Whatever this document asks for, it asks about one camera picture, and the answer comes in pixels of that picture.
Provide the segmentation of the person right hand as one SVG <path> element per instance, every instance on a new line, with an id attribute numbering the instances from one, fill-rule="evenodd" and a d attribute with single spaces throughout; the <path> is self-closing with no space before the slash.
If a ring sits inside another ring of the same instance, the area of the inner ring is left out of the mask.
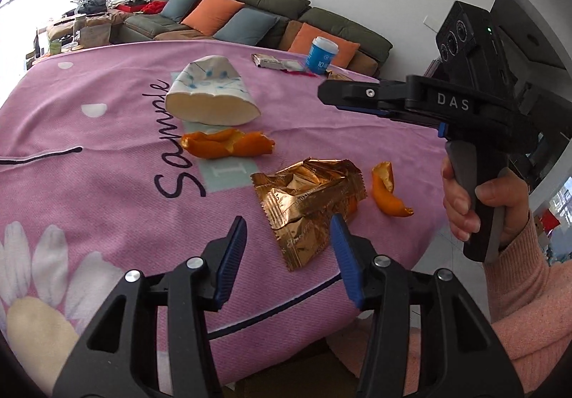
<path id="1" fill-rule="evenodd" d="M 448 156 L 442 162 L 443 207 L 450 230 L 456 239 L 467 242 L 481 229 L 481 220 L 472 209 L 470 195 L 456 180 Z M 527 184 L 513 171 L 476 187 L 475 197 L 488 207 L 504 207 L 500 248 L 508 246 L 526 227 L 529 220 Z"/>

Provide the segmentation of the pink sleeve forearm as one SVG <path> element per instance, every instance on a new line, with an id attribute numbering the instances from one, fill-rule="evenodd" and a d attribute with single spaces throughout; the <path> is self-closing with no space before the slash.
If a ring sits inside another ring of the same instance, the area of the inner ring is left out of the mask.
<path id="1" fill-rule="evenodd" d="M 350 299 L 372 310 L 370 332 L 329 344 L 359 376 L 361 397 L 518 397 L 537 389 L 571 341 L 571 266 L 552 267 L 534 224 L 485 266 L 483 314 L 447 269 L 404 269 L 331 221 L 335 256 Z"/>

